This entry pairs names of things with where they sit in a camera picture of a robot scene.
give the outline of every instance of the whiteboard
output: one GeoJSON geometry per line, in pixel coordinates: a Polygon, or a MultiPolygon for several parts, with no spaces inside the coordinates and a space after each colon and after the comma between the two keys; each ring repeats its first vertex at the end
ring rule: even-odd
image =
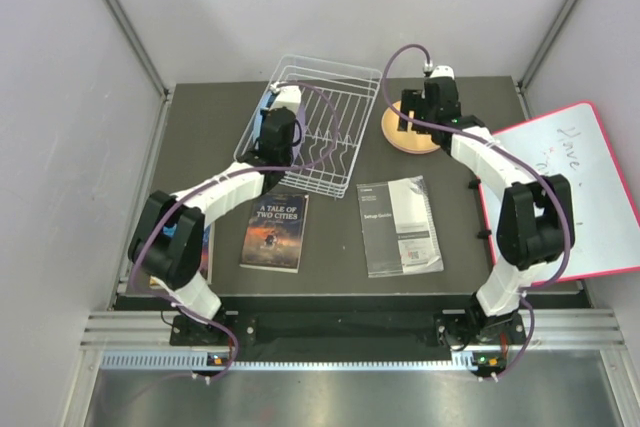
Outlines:
{"type": "MultiPolygon", "coordinates": [[[[640,216],[593,104],[570,105],[494,136],[540,173],[562,174],[571,183],[576,243],[561,281],[640,269],[640,216]]],[[[487,228],[495,234],[501,203],[482,186],[480,196],[487,228]]],[[[495,235],[490,244],[495,263],[495,235]]],[[[550,278],[561,260],[536,282],[550,278]]]]}

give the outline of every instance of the wall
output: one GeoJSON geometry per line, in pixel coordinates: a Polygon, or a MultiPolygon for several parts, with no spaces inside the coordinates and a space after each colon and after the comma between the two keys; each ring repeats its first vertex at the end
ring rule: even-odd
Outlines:
{"type": "Polygon", "coordinates": [[[0,424],[57,423],[160,106],[102,0],[0,0],[0,424]]]}
{"type": "MultiPolygon", "coordinates": [[[[637,0],[582,0],[527,92],[537,114],[582,99],[596,104],[636,205],[640,205],[638,32],[637,0]]],[[[640,371],[640,272],[593,279],[588,286],[600,305],[615,309],[640,371]]]]}
{"type": "Polygon", "coordinates": [[[382,69],[409,42],[459,75],[518,78],[562,1],[121,0],[169,83],[268,79],[285,53],[382,69]]]}

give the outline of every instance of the gray tabletop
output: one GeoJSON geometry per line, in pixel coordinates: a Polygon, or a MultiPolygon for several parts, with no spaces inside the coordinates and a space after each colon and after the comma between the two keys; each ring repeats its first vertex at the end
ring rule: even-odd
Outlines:
{"type": "MultiPolygon", "coordinates": [[[[524,119],[510,77],[459,78],[465,114],[475,114],[491,130],[524,119]]],[[[389,83],[392,98],[419,79],[389,83]]],[[[226,169],[257,105],[264,82],[180,84],[176,87],[152,190],[182,190],[226,169]]],[[[476,194],[467,188],[472,174],[443,152],[409,155],[383,137],[379,96],[364,135],[349,189],[343,199],[312,194],[300,270],[297,274],[260,271],[238,265],[250,203],[216,221],[212,288],[218,294],[469,294],[487,279],[490,261],[476,194]],[[369,279],[356,184],[423,175],[444,260],[444,271],[369,279]]],[[[285,187],[276,187],[285,191],[285,187]]],[[[554,286],[575,292],[575,283],[554,286]]]]}

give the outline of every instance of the book cover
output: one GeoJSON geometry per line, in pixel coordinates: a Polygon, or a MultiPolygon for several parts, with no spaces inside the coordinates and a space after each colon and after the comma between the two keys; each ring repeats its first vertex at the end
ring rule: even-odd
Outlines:
{"type": "MultiPolygon", "coordinates": [[[[207,284],[211,284],[211,278],[213,275],[213,226],[204,229],[204,235],[202,236],[202,254],[200,257],[200,273],[207,281],[207,284]]],[[[169,237],[173,237],[175,227],[165,227],[163,233],[169,237]]],[[[149,287],[152,289],[160,289],[160,284],[156,282],[155,277],[149,278],[149,287]]]]}
{"type": "Polygon", "coordinates": [[[358,185],[369,277],[444,269],[422,176],[358,185]]]}
{"type": "Polygon", "coordinates": [[[256,199],[240,266],[298,272],[308,200],[306,194],[266,194],[256,199]]]}

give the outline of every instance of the dish rack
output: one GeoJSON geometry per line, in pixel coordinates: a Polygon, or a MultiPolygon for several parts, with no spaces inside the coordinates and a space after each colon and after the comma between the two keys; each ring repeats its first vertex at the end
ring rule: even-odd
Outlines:
{"type": "MultiPolygon", "coordinates": [[[[269,85],[273,82],[300,81],[318,87],[333,102],[338,114],[338,146],[323,161],[315,166],[287,172],[280,181],[283,185],[308,192],[344,197],[353,167],[362,144],[364,131],[371,115],[373,103],[378,95],[382,73],[376,69],[340,64],[326,60],[286,55],[278,64],[269,85]]],[[[331,111],[325,101],[310,89],[301,88],[302,104],[305,108],[305,135],[295,165],[304,165],[316,160],[332,143],[331,111]]],[[[253,122],[258,113],[254,111],[247,128],[236,147],[238,159],[253,143],[253,122]]]]}

